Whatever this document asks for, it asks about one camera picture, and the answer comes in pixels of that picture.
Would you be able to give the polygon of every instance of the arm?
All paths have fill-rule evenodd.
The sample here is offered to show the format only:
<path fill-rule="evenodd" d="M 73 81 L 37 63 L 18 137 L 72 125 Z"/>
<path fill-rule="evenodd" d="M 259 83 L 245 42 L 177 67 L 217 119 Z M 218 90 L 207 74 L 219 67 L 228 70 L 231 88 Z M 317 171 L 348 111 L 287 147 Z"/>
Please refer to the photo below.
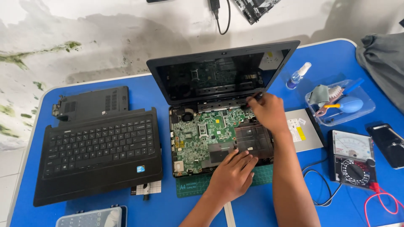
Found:
<path fill-rule="evenodd" d="M 283 100 L 265 93 L 258 103 L 247 99 L 258 121 L 274 137 L 274 176 L 272 191 L 278 225 L 319 227 L 316 209 L 297 159 L 293 138 L 288 129 Z"/>
<path fill-rule="evenodd" d="M 210 179 L 206 192 L 181 223 L 180 227 L 208 227 L 223 206 L 244 195 L 253 182 L 258 158 L 244 151 L 232 151 L 220 163 Z"/>

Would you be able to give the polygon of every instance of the hand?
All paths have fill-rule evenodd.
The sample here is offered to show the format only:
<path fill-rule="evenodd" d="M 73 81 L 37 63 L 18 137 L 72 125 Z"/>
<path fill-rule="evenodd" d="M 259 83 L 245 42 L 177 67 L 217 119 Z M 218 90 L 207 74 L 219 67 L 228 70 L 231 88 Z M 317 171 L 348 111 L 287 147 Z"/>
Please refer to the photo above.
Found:
<path fill-rule="evenodd" d="M 248 97 L 247 102 L 251 107 L 257 120 L 272 134 L 289 132 L 286 121 L 285 110 L 282 98 L 273 94 L 264 93 L 262 99 L 257 102 L 253 97 Z"/>
<path fill-rule="evenodd" d="M 253 158 L 248 151 L 238 155 L 237 153 L 238 149 L 227 155 L 220 163 L 204 193 L 204 196 L 212 198 L 220 206 L 244 195 L 253 182 L 254 173 L 251 171 L 257 164 L 258 158 Z"/>

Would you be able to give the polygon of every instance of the laptop keyboard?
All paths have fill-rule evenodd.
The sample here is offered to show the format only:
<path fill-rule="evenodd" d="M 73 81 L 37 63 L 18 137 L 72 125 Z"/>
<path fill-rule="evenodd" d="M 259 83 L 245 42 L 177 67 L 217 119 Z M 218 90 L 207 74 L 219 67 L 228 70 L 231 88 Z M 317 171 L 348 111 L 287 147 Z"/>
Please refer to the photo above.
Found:
<path fill-rule="evenodd" d="M 45 149 L 44 177 L 77 172 L 82 167 L 136 159 L 154 153 L 151 119 L 106 123 L 51 133 Z"/>

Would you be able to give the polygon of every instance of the white floor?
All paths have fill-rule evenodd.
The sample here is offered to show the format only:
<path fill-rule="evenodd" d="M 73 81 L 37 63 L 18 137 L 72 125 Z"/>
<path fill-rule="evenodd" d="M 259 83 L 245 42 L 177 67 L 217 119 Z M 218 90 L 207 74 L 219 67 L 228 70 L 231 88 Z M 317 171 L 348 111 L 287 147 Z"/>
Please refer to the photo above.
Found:
<path fill-rule="evenodd" d="M 0 151 L 0 227 L 6 227 L 25 148 Z"/>

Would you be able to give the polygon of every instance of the black cable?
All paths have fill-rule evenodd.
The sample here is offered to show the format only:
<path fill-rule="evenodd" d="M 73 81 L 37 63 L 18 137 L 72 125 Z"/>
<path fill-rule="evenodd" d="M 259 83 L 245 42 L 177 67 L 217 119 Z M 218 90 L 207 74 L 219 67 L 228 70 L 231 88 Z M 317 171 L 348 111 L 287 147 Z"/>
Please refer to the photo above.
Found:
<path fill-rule="evenodd" d="M 229 0 L 227 0 L 227 5 L 229 6 L 229 23 L 227 24 L 226 31 L 223 32 L 223 33 L 220 31 L 220 25 L 219 25 L 219 10 L 217 9 L 217 10 L 214 10 L 214 11 L 213 11 L 213 14 L 215 15 L 216 22 L 217 22 L 217 27 L 219 28 L 219 33 L 220 33 L 221 35 L 226 34 L 226 32 L 229 30 L 229 27 L 230 27 L 230 16 L 231 16 L 231 13 L 230 13 L 230 2 L 229 2 Z"/>
<path fill-rule="evenodd" d="M 311 166 L 314 166 L 314 165 L 317 165 L 317 164 L 319 164 L 319 163 L 322 163 L 322 162 L 326 161 L 327 159 L 328 159 L 328 156 L 327 156 L 325 159 L 321 160 L 321 161 L 314 162 L 313 164 L 308 165 L 307 167 L 305 167 L 304 169 L 302 169 L 302 173 L 303 173 L 307 168 L 309 168 L 309 167 L 311 167 Z M 321 175 L 321 174 L 320 174 L 319 172 L 317 172 L 316 170 L 308 170 L 308 171 L 306 171 L 305 173 L 303 173 L 303 178 L 305 178 L 306 175 L 307 175 L 307 173 L 309 173 L 309 172 L 315 172 L 315 173 L 317 173 L 318 175 L 320 175 L 320 177 L 321 177 L 321 178 L 324 180 L 324 182 L 326 183 L 328 192 L 329 192 L 329 194 L 330 194 L 329 199 L 327 199 L 327 201 L 325 201 L 324 203 L 321 203 L 321 204 L 318 203 L 318 202 L 316 202 L 316 201 L 314 201 L 314 200 L 312 199 L 314 205 L 315 205 L 315 206 L 329 206 L 329 205 L 331 205 L 332 198 L 335 196 L 335 194 L 336 194 L 336 193 L 338 192 L 338 190 L 341 188 L 342 183 L 339 184 L 338 188 L 335 190 L 334 193 L 331 193 L 330 186 L 328 185 L 326 179 L 323 177 L 323 175 Z"/>

